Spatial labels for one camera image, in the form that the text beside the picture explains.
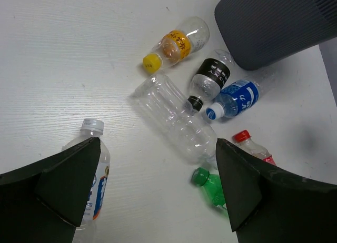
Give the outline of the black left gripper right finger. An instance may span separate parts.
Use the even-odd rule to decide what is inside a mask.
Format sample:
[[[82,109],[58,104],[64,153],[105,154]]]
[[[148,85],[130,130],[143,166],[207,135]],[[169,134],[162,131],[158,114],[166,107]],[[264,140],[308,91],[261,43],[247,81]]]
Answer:
[[[216,160],[239,242],[336,242],[336,185],[293,174],[226,139]]]

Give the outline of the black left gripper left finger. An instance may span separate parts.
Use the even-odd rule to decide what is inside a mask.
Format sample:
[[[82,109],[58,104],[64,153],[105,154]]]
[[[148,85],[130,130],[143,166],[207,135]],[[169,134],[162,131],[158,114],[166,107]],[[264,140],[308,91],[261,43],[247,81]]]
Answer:
[[[1,242],[72,242],[100,154],[91,137],[1,174]]]

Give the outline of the red cap cola bottle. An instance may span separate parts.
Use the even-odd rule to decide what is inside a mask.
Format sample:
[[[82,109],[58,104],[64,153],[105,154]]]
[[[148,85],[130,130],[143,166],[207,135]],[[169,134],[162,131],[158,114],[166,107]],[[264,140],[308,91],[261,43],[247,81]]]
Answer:
[[[271,153],[265,147],[255,143],[247,130],[243,130],[235,134],[233,136],[233,140],[242,150],[246,151],[256,158],[259,158],[269,164],[276,166],[276,163]]]

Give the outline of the yellow cap clear bottle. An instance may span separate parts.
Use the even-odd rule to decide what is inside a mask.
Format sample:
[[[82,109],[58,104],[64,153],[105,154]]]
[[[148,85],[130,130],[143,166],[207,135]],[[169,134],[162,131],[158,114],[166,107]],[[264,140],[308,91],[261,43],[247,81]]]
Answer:
[[[163,36],[143,58],[142,65],[150,74],[170,68],[201,50],[209,38],[207,23],[197,16],[188,17]]]

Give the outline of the white blue label bottle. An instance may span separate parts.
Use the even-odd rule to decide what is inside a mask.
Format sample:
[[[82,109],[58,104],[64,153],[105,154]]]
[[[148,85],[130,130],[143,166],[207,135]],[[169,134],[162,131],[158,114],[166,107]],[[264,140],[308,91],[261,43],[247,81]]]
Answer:
[[[86,118],[82,122],[81,132],[78,137],[71,140],[62,150],[66,150],[90,137],[100,138],[103,135],[104,123],[98,119]],[[100,215],[105,195],[105,189],[110,171],[110,152],[101,142],[100,159],[93,178],[87,205],[81,225],[76,228],[73,242],[94,242],[96,233],[96,220]]]

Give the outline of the blue label clear bottle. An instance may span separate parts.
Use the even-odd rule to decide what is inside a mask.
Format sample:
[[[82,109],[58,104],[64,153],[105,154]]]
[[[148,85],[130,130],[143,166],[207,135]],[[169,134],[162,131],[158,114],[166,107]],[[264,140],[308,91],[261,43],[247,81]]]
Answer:
[[[209,120],[234,118],[253,107],[276,83],[276,72],[263,69],[226,86],[206,110]]]

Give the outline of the large clear plastic bottle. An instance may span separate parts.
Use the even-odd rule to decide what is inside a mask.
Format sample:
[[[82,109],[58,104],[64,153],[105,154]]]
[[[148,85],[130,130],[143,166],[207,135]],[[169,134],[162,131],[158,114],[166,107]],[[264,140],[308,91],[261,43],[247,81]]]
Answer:
[[[132,98],[145,123],[188,163],[216,166],[215,131],[168,76],[162,72],[151,75]]]

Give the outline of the green plastic bottle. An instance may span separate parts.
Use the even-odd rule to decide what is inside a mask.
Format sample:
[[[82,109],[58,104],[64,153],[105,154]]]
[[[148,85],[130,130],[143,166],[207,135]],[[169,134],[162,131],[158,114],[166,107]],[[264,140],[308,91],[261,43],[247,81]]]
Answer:
[[[207,169],[199,167],[193,171],[191,183],[200,190],[210,208],[223,216],[228,216],[219,175],[212,174]]]

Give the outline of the grey mesh waste bin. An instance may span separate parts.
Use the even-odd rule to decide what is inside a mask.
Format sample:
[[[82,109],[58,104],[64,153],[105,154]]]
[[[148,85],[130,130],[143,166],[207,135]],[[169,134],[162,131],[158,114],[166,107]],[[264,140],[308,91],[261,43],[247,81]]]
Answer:
[[[336,37],[336,0],[220,0],[214,16],[234,61],[245,70]]]

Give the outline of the black label clear bottle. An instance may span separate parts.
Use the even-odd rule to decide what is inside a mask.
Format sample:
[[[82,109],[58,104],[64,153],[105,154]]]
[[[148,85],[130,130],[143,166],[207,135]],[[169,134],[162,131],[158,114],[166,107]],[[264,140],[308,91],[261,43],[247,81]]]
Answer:
[[[223,89],[231,75],[234,60],[231,54],[222,49],[209,53],[195,72],[189,85],[188,101],[195,111],[213,100]]]

